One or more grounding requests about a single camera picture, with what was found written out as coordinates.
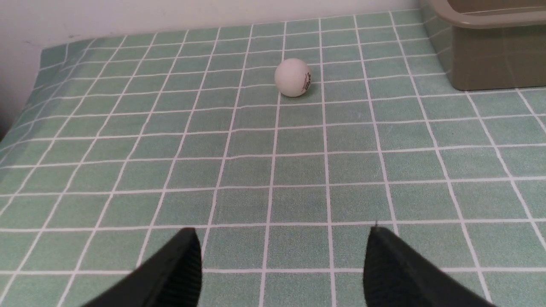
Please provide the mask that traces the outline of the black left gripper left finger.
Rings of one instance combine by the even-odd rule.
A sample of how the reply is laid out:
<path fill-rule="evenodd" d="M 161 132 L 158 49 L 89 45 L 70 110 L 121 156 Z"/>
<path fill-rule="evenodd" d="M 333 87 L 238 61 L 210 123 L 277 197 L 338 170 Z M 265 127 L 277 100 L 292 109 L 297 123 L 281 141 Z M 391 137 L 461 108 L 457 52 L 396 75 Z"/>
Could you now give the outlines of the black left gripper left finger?
<path fill-rule="evenodd" d="M 197 307 L 202 289 L 200 241 L 194 228 L 180 229 L 131 274 L 85 307 Z"/>

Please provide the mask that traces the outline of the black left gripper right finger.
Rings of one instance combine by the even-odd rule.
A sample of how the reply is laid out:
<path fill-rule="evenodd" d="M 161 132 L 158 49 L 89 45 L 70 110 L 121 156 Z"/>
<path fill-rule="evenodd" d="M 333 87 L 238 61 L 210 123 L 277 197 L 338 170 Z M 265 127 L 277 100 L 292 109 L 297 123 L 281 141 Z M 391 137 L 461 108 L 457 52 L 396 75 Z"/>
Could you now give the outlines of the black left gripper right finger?
<path fill-rule="evenodd" d="M 490 307 L 394 232 L 371 227 L 363 263 L 368 307 Z"/>

